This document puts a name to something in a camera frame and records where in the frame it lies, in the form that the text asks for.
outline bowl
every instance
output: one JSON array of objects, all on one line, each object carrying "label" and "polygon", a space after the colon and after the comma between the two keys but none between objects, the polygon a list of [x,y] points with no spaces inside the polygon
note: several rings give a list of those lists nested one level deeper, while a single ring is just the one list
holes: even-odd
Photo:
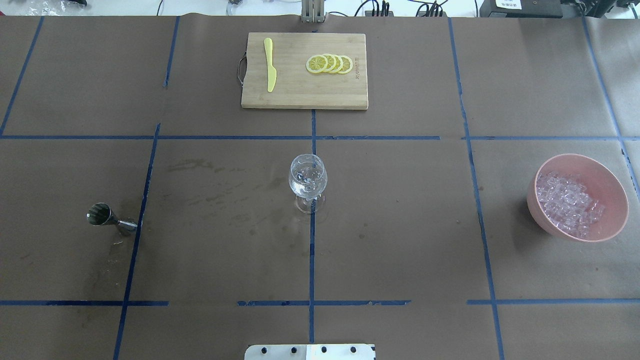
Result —
[{"label": "bowl", "polygon": [[[580,174],[580,182],[587,187],[586,193],[605,206],[600,221],[589,226],[586,239],[576,238],[558,229],[542,210],[536,185],[540,174],[557,172],[560,176]],[[580,154],[560,154],[545,161],[529,185],[527,205],[533,219],[546,232],[558,238],[595,243],[620,234],[629,216],[627,194],[618,178],[604,165]]]}]

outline cutting board handle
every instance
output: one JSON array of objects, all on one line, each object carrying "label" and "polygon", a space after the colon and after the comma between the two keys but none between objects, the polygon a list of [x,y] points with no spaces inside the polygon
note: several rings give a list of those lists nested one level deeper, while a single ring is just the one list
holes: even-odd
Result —
[{"label": "cutting board handle", "polygon": [[[240,78],[240,70],[242,69],[243,62],[244,62],[244,74]],[[237,76],[238,76],[238,81],[240,81],[240,86],[244,86],[244,77],[246,76],[246,51],[244,52],[244,55],[242,55],[242,58],[240,58],[240,61],[238,62]]]}]

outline wooden cutting board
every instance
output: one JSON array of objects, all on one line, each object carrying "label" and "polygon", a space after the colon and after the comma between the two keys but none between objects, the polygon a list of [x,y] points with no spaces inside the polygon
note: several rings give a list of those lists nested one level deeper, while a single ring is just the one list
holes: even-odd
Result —
[{"label": "wooden cutting board", "polygon": [[[273,41],[273,66],[278,71],[273,92],[267,92],[265,38]],[[349,56],[353,69],[347,74],[307,71],[307,59],[324,53]],[[366,110],[369,107],[364,34],[249,33],[246,61],[243,108]]]}]

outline wine glass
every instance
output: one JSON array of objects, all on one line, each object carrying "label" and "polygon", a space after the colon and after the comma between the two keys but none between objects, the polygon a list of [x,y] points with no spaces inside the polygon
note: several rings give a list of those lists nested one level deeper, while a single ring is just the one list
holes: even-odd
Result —
[{"label": "wine glass", "polygon": [[296,194],[296,207],[303,213],[315,213],[324,204],[326,182],[324,163],[316,155],[298,155],[291,162],[289,186]]}]

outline metal jigger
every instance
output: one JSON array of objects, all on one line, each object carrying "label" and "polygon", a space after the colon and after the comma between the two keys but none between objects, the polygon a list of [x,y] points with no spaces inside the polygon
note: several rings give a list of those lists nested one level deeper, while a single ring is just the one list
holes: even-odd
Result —
[{"label": "metal jigger", "polygon": [[130,221],[118,219],[109,205],[103,202],[94,204],[91,209],[89,209],[89,212],[86,214],[86,220],[93,226],[116,225],[120,234],[124,236],[135,234],[138,228],[138,225],[134,223],[132,219],[128,219]]}]

